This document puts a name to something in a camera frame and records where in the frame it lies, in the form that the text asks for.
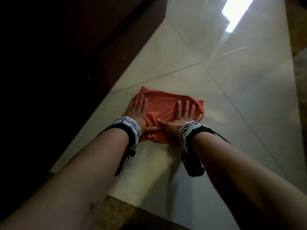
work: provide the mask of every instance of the orange towel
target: orange towel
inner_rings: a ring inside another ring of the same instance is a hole
[[[142,86],[140,92],[138,92],[136,95],[142,93],[144,94],[144,97],[148,99],[146,116],[147,127],[158,126],[156,122],[157,118],[164,120],[167,123],[172,123],[175,120],[175,106],[178,100],[180,100],[181,103],[185,103],[186,100],[189,100],[190,104],[195,103],[195,119],[200,114],[204,115],[204,100],[196,100],[190,96],[147,89],[144,86]],[[180,146],[178,137],[175,137],[170,132],[164,129],[161,131],[143,135],[140,139],[140,142],[148,139],[153,142]]]

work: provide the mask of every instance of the left hand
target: left hand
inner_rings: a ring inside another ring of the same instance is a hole
[[[144,98],[144,94],[138,94],[135,100],[129,104],[123,115],[136,121],[141,129],[141,136],[144,135],[146,129],[147,102],[148,100],[147,98]]]

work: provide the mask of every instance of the floor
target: floor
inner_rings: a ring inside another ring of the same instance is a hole
[[[284,0],[168,0],[162,24],[53,169],[121,116],[142,86],[205,100],[202,123],[307,193]],[[179,156],[139,143],[109,195],[189,229],[238,229],[206,173],[189,177]]]

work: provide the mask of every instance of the glossy floor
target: glossy floor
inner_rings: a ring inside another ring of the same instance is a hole
[[[169,0],[166,19],[62,159],[121,116],[142,85],[204,99],[202,123],[307,193],[284,0]],[[238,229],[208,176],[189,177],[179,155],[140,143],[109,194],[190,229]]]

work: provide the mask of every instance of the forearm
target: forearm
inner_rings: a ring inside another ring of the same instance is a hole
[[[307,197],[296,187],[211,133],[197,134],[192,147],[218,192],[218,183],[225,180],[271,223],[279,219],[292,228],[307,225]]]
[[[104,199],[129,142],[113,128],[84,147],[2,227],[8,229],[75,229],[84,226],[93,205]]]

